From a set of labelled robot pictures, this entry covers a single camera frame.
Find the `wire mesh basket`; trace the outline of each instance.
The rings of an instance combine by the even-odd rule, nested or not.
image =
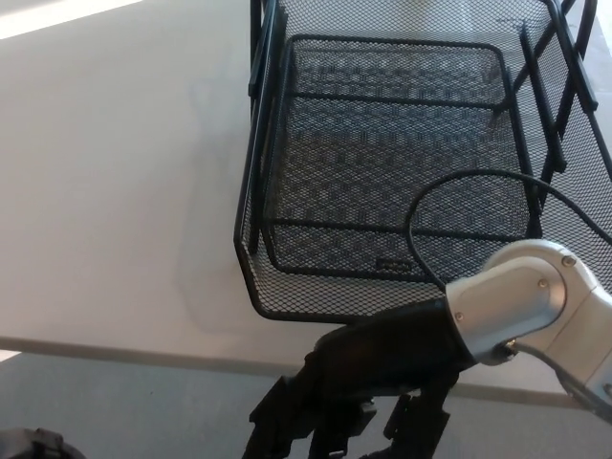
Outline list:
[[[262,230],[284,273],[426,281],[402,236],[415,193],[460,168],[532,173],[494,47],[296,35],[281,75]],[[470,257],[474,241],[533,232],[520,186],[484,189],[491,202],[476,210],[486,215],[478,225],[462,191],[449,192],[452,214],[420,215],[420,235],[440,246],[432,256]],[[439,230],[447,220],[465,228]]]
[[[257,311],[349,322],[441,296],[404,219],[423,186],[456,170],[541,178],[612,225],[609,157],[580,58],[595,12],[587,2],[575,43],[573,4],[267,2],[234,235]],[[554,238],[554,206],[524,184],[483,178],[444,192],[413,229],[445,282],[509,242]]]

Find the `table surface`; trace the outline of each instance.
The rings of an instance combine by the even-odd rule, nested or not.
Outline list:
[[[0,41],[0,348],[294,371],[334,327],[259,317],[231,242],[249,134],[246,4],[123,3]],[[19,14],[13,25],[36,16]],[[600,26],[590,46],[610,142]],[[496,398],[562,393],[528,356],[461,383]]]

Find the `gray floor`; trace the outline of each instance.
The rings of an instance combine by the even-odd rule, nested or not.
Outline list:
[[[240,458],[248,415],[273,379],[21,355],[0,364],[0,428],[61,431],[88,459]],[[393,402],[352,443],[350,458],[385,446]],[[452,399],[436,455],[606,459],[612,426],[582,411]],[[295,446],[292,459],[306,456]]]

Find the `metal mesh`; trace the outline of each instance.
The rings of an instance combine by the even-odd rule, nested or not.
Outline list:
[[[266,62],[259,102],[273,116],[254,118],[267,140],[250,151],[235,238],[254,306],[270,318],[349,322],[441,296],[408,252],[405,214],[453,170],[531,163],[539,177],[548,147],[531,79],[515,100],[508,82],[525,67],[521,30],[533,48],[551,22],[547,1],[268,5],[282,56]],[[556,116],[568,70],[555,37],[538,63]],[[552,185],[610,229],[604,145],[577,101],[562,144],[568,166]],[[440,193],[420,205],[415,245],[446,281],[476,273],[533,223],[515,181],[456,181]],[[544,237],[612,287],[609,248],[560,206],[547,201]]]

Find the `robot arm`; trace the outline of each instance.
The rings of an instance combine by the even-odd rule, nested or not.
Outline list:
[[[385,429],[393,443],[381,457],[429,459],[458,374],[478,362],[502,364],[519,351],[549,364],[570,395],[612,424],[612,297],[570,251],[517,242],[446,290],[446,299],[321,338],[302,370],[281,378],[252,413],[244,458],[286,457],[291,442],[312,431],[311,458],[331,451],[343,457],[348,438],[373,416],[370,399],[401,395]],[[406,394],[414,389],[421,395]]]
[[[447,285],[462,341],[485,364],[506,344],[557,371],[565,390],[612,423],[612,296],[558,244],[521,241]]]

